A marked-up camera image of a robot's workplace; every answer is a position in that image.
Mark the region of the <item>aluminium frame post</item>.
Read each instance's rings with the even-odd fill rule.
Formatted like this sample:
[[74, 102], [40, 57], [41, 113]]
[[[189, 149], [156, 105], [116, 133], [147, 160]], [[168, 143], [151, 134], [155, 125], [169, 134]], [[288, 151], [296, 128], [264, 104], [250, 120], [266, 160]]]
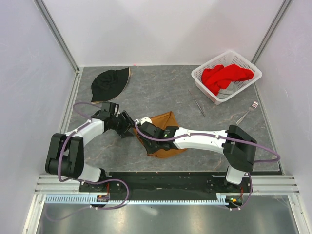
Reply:
[[55, 37], [58, 45], [60, 46], [61, 50], [65, 54], [66, 58], [68, 59], [71, 67], [75, 71], [75, 73], [78, 73], [80, 68], [78, 64], [76, 63], [73, 55], [71, 54], [68, 46], [65, 43], [65, 40], [63, 39], [56, 23], [53, 20], [52, 15], [50, 14], [46, 4], [43, 0], [34, 0], [34, 3], [36, 4], [37, 8], [39, 9], [41, 15], [43, 16], [44, 20], [46, 21], [50, 31], [52, 32], [53, 36]]
[[271, 37], [273, 36], [274, 32], [278, 28], [280, 22], [282, 21], [284, 15], [286, 14], [288, 8], [290, 7], [291, 3], [293, 0], [283, 0], [282, 4], [280, 5], [275, 17], [273, 18], [268, 30], [266, 31], [262, 41], [260, 42], [252, 60], [252, 64], [256, 64], [257, 61], [259, 60], [260, 56], [264, 52], [266, 46], [268, 45]]

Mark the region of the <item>red cloth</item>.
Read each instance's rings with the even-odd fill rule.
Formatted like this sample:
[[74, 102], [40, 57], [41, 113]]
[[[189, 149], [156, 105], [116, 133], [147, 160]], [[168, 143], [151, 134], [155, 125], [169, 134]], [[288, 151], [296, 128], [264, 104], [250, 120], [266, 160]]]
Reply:
[[220, 89], [225, 89], [231, 82], [251, 80], [254, 73], [235, 64], [224, 67], [217, 65], [213, 69], [205, 69], [201, 75], [201, 82], [215, 96]]

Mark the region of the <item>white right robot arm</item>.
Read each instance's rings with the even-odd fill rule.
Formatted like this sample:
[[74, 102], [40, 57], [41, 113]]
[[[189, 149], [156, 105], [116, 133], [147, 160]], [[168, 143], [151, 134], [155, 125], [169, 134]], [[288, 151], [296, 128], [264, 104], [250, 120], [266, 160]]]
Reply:
[[150, 121], [135, 120], [135, 128], [147, 153], [159, 150], [199, 149], [225, 156], [229, 163], [223, 186], [229, 192], [236, 191], [247, 172], [254, 167], [257, 141], [240, 127], [231, 125], [227, 130], [197, 131], [177, 126], [164, 130]]

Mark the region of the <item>orange cloth napkin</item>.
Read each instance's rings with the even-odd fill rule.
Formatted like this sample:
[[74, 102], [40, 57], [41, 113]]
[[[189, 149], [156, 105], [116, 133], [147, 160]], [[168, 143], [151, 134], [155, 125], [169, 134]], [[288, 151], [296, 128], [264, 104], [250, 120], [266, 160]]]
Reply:
[[[150, 117], [152, 123], [156, 126], [159, 127], [161, 129], [165, 129], [168, 126], [177, 126], [179, 127], [179, 124], [175, 118], [175, 115], [172, 111], [163, 113], [161, 115], [158, 116], [154, 116], [154, 117]], [[147, 155], [148, 156], [153, 156], [153, 157], [157, 157], [157, 158], [169, 158], [178, 154], [181, 154], [185, 151], [187, 151], [187, 149], [169, 149], [169, 150], [164, 150], [164, 149], [159, 149], [157, 151], [154, 151], [152, 153], [150, 153], [147, 149], [147, 147], [144, 145], [143, 140], [140, 138], [140, 136], [138, 135], [137, 130], [135, 129], [135, 127], [133, 127], [133, 132], [136, 135], [136, 137], [138, 138], [138, 140], [140, 141], [140, 143], [144, 146], [144, 148], [147, 151]]]

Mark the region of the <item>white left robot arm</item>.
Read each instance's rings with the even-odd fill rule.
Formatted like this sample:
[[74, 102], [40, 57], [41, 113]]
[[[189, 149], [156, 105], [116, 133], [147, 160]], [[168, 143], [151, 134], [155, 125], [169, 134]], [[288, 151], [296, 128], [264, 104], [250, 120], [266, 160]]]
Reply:
[[100, 109], [81, 126], [64, 134], [52, 135], [45, 171], [58, 176], [61, 182], [69, 179], [84, 181], [101, 192], [107, 186], [105, 170], [85, 162], [84, 147], [108, 130], [116, 131], [121, 138], [132, 137], [130, 129], [133, 127], [134, 121], [126, 111], [119, 111], [118, 104], [103, 102]]

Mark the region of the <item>left aluminium frame post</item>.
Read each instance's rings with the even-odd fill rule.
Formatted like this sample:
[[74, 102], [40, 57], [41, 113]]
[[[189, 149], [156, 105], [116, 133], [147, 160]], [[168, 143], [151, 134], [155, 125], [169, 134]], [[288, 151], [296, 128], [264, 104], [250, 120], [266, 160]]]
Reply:
[[80, 68], [78, 64], [76, 63], [73, 55], [71, 54], [68, 46], [65, 43], [65, 40], [63, 39], [56, 23], [53, 20], [52, 15], [50, 14], [46, 4], [43, 0], [34, 0], [34, 3], [36, 4], [37, 8], [39, 9], [41, 15], [43, 16], [44, 20], [46, 21], [50, 31], [52, 32], [53, 36], [55, 37], [58, 45], [60, 46], [61, 50], [65, 54], [66, 58], [68, 59], [71, 67], [75, 71], [75, 73], [78, 73]]

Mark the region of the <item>silver knife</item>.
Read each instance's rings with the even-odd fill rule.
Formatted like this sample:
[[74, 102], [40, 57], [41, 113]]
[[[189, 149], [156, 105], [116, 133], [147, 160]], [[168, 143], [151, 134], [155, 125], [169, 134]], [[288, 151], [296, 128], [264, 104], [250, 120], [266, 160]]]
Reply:
[[199, 105], [198, 101], [197, 101], [196, 98], [194, 97], [192, 91], [191, 91], [190, 89], [188, 89], [188, 91], [189, 91], [190, 95], [192, 96], [193, 100], [195, 101], [197, 107], [199, 108], [201, 114], [202, 114], [204, 117], [206, 117], [206, 115], [205, 115], [203, 109], [201, 108], [201, 106]]

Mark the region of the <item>aluminium front rail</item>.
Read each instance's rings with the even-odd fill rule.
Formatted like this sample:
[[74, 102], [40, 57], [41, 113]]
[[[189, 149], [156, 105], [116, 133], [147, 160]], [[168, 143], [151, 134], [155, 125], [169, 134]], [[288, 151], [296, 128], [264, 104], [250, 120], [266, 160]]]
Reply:
[[[255, 195], [298, 195], [299, 188], [291, 175], [253, 175]], [[56, 175], [40, 175], [35, 194], [78, 194], [79, 182], [60, 182]]]

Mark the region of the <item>silver fork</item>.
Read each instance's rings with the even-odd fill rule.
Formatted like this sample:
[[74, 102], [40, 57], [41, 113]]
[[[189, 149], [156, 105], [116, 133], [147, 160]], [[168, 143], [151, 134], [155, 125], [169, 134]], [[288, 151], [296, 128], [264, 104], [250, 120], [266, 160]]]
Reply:
[[258, 105], [259, 103], [254, 101], [254, 103], [249, 107], [248, 111], [236, 122], [236, 125], [239, 125], [251, 111], [257, 108]]

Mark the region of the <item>black bucket hat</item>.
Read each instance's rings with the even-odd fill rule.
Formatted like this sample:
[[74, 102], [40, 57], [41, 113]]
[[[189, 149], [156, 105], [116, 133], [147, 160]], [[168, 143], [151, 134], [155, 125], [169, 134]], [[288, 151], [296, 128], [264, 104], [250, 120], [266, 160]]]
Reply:
[[129, 67], [100, 73], [91, 84], [91, 102], [100, 103], [116, 98], [126, 88], [130, 75]]

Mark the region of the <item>white plastic basket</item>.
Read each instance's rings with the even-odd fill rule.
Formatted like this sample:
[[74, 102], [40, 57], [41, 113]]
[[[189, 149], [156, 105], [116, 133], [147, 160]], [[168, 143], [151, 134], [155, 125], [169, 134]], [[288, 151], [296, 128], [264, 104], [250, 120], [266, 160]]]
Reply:
[[214, 104], [228, 101], [262, 77], [262, 72], [242, 55], [227, 51], [191, 73], [199, 88]]

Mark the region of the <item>right aluminium frame post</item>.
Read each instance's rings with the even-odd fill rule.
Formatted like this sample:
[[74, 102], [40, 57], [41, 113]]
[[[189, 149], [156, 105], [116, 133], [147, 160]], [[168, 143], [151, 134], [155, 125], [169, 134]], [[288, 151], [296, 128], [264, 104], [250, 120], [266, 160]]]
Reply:
[[278, 28], [280, 22], [282, 21], [284, 15], [286, 14], [288, 8], [290, 7], [291, 3], [293, 0], [283, 0], [282, 4], [280, 5], [275, 17], [273, 18], [268, 30], [266, 31], [262, 41], [260, 42], [252, 60], [252, 64], [256, 64], [257, 61], [259, 60], [260, 56], [264, 52], [266, 46], [268, 45], [271, 37], [273, 36], [274, 32]]

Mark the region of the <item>grey cloth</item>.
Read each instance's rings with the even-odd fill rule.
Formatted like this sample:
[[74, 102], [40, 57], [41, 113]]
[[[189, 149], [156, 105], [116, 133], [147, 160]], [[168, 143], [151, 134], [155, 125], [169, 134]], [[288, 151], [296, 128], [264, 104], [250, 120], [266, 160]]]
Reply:
[[234, 96], [238, 90], [238, 85], [235, 82], [231, 82], [227, 88], [220, 89], [216, 97], [218, 99], [226, 99], [228, 97]]

